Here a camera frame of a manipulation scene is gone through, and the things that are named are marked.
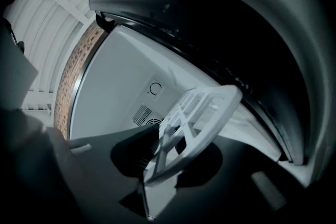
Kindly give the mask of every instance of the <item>brown brick wall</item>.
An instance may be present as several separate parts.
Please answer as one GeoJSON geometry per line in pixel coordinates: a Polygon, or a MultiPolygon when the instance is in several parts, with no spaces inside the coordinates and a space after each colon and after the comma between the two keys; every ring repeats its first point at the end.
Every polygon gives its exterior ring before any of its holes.
{"type": "Polygon", "coordinates": [[[104,30],[93,22],[75,46],[63,71],[56,95],[54,127],[61,130],[65,139],[72,90],[89,52],[103,33],[104,30]]]}

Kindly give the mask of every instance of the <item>silver trim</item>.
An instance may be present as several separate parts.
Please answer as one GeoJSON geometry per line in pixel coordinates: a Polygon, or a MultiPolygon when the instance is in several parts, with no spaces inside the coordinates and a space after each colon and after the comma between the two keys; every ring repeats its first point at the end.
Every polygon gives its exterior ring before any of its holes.
{"type": "Polygon", "coordinates": [[[70,126],[71,126],[72,111],[73,111],[73,107],[74,107],[74,104],[75,104],[78,89],[79,89],[80,85],[82,84],[83,76],[84,76],[89,64],[91,63],[91,60],[93,59],[94,55],[96,54],[97,50],[99,49],[100,45],[104,42],[104,40],[106,39],[108,34],[109,33],[104,31],[103,34],[97,40],[96,44],[94,44],[93,48],[89,52],[89,55],[87,56],[83,66],[82,66],[82,68],[81,68],[81,70],[78,74],[78,77],[76,79],[75,86],[73,87],[73,90],[72,90],[72,93],[71,93],[70,107],[69,107],[69,112],[68,112],[67,139],[70,139],[70,126]]]}

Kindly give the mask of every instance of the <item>vent grille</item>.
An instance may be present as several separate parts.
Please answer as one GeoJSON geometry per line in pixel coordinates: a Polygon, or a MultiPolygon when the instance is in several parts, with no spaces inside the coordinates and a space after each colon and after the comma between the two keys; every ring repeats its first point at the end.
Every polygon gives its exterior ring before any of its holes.
{"type": "Polygon", "coordinates": [[[147,106],[141,105],[133,117],[133,122],[137,126],[141,126],[151,113],[152,111],[147,106]]]}
{"type": "Polygon", "coordinates": [[[150,119],[149,121],[146,122],[146,125],[148,124],[160,124],[161,120],[159,119],[150,119]]]}

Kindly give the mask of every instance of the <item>air vent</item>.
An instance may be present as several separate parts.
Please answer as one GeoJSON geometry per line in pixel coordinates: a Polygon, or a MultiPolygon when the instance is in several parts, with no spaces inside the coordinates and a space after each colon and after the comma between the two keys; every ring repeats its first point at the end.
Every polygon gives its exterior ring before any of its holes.
{"type": "Polygon", "coordinates": [[[161,120],[159,119],[150,119],[149,121],[146,122],[146,125],[148,124],[160,124],[161,120]]]}
{"type": "Polygon", "coordinates": [[[145,105],[141,105],[136,112],[136,114],[133,117],[133,122],[137,126],[141,126],[145,120],[149,117],[149,115],[152,113],[152,111],[145,105]]]}

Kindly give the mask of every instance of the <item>white ceiling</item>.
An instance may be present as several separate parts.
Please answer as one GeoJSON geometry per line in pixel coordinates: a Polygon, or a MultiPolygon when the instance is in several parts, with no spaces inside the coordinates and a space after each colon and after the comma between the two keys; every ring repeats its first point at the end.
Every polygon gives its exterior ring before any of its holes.
{"type": "Polygon", "coordinates": [[[16,39],[24,41],[25,56],[39,71],[23,110],[48,109],[69,50],[93,16],[85,0],[15,0],[7,7],[4,17],[11,23],[16,39]]]}

